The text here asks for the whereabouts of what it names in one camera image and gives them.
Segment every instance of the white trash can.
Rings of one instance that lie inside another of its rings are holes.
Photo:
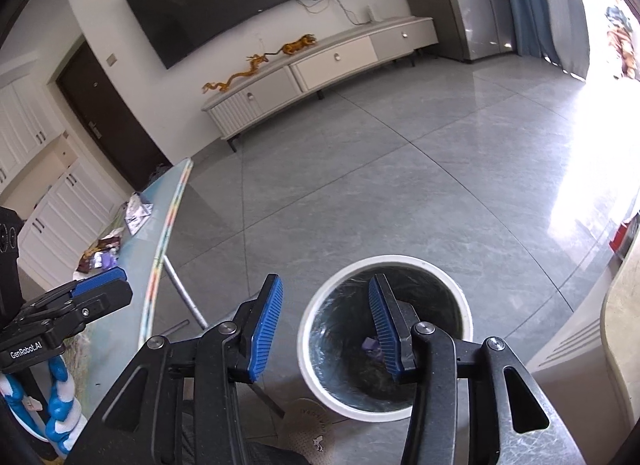
[[[440,268],[415,257],[379,255],[340,270],[308,304],[298,330],[298,365],[311,391],[351,419],[395,421],[411,416],[415,384],[398,385],[383,363],[362,349],[376,337],[369,280],[384,273],[399,301],[414,306],[453,338],[471,341],[471,311],[460,287]]]

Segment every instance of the blue and white rope toy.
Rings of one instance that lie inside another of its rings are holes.
[[[80,402],[76,398],[76,384],[66,369],[62,357],[49,359],[51,395],[49,397],[49,421],[46,425],[36,422],[26,407],[28,397],[20,382],[12,375],[0,373],[0,394],[14,413],[20,425],[32,436],[49,441],[62,456],[69,454],[86,425]]]

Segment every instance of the blue curtain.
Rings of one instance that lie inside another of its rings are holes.
[[[554,46],[548,1],[511,0],[511,10],[517,53],[539,58],[546,56],[560,64]]]

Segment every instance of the brown door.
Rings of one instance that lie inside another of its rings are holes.
[[[111,84],[87,42],[57,80],[84,128],[135,190],[171,166]]]

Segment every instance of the trash bin liner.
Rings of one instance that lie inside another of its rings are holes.
[[[470,336],[465,333],[470,314],[462,313],[460,298],[431,271],[393,263],[362,269],[338,283],[319,305],[308,333],[308,359],[319,385],[352,409],[372,414],[406,410],[399,417],[405,418],[411,412],[415,384],[396,384],[385,365],[362,349],[367,337],[377,336],[369,308],[369,281],[376,273],[385,274],[396,298],[412,304],[420,320],[436,324],[452,337]],[[375,416],[364,418],[375,421]]]

